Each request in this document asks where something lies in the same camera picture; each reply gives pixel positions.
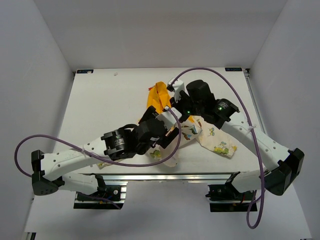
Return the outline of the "yellow patterned child jacket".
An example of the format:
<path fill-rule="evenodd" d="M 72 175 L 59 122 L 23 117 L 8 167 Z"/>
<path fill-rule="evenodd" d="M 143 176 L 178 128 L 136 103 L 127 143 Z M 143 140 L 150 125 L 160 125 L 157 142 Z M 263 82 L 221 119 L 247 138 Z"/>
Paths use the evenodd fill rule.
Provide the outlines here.
<path fill-rule="evenodd" d="M 156 112 L 161 114 L 166 106 L 173 108 L 170 104 L 172 97 L 169 95 L 167 85 L 162 81 L 157 82 L 149 89 L 147 108 L 153 106 Z M 207 150 L 216 154 L 226 155 L 227 157 L 231 157 L 237 148 L 236 145 L 231 143 L 226 133 L 206 122 L 201 116 L 182 117 L 180 124 L 181 136 L 177 136 L 168 147 L 162 148 L 156 145 L 143 154 L 153 160 L 150 166 L 161 163 L 164 163 L 168 167 L 176 166 L 179 158 L 179 148 L 192 141 L 198 141 Z"/>

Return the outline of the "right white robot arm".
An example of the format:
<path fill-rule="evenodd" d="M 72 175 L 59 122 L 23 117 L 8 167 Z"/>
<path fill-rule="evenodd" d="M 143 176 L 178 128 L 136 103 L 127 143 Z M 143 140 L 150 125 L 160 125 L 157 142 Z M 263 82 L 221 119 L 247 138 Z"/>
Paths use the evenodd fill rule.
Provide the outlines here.
<path fill-rule="evenodd" d="M 171 105 L 184 118 L 202 117 L 261 157 L 262 170 L 234 173 L 227 180 L 225 192 L 229 198 L 236 200 L 244 192 L 259 189 L 281 196 L 300 174 L 305 154 L 299 148 L 290 150 L 259 129 L 251 133 L 253 127 L 239 108 L 225 98 L 216 99 L 203 80 L 184 85 L 183 81 L 172 79 L 167 89 L 174 93 Z"/>

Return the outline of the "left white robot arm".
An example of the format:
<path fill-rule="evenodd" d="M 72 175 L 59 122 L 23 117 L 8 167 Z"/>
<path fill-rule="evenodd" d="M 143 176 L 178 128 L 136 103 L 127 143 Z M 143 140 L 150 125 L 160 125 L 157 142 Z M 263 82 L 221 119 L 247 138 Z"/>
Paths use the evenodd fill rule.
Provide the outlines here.
<path fill-rule="evenodd" d="M 31 185 L 36 196 L 46 196 L 58 190 L 70 190 L 99 200 L 105 196 L 106 185 L 100 175 L 73 174 L 73 171 L 105 162 L 125 166 L 125 159 L 144 155 L 157 145 L 166 148 L 181 136 L 182 114 L 176 108 L 165 107 L 158 114 L 150 106 L 138 124 L 127 124 L 88 142 L 83 146 L 56 153 L 35 150 L 31 153 Z"/>

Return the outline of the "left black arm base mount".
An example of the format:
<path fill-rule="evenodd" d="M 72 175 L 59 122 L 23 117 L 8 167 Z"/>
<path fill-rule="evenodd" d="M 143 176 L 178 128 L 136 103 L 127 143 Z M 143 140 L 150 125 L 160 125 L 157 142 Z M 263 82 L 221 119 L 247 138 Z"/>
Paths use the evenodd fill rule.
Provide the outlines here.
<path fill-rule="evenodd" d="M 121 210 L 127 192 L 127 184 L 106 182 L 103 176 L 96 175 L 97 191 L 86 195 L 77 192 L 73 204 L 74 209 L 83 210 Z"/>

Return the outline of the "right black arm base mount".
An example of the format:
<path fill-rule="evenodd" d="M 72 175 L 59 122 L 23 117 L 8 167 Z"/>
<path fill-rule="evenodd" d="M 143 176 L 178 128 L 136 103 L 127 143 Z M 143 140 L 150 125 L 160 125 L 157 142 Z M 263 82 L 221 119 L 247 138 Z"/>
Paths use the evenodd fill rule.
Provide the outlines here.
<path fill-rule="evenodd" d="M 205 197 L 209 201 L 212 213 L 238 213 L 246 212 L 254 196 L 253 191 L 238 192 L 232 186 L 232 180 L 239 172 L 231 174 L 226 183 L 208 185 L 208 193 Z"/>

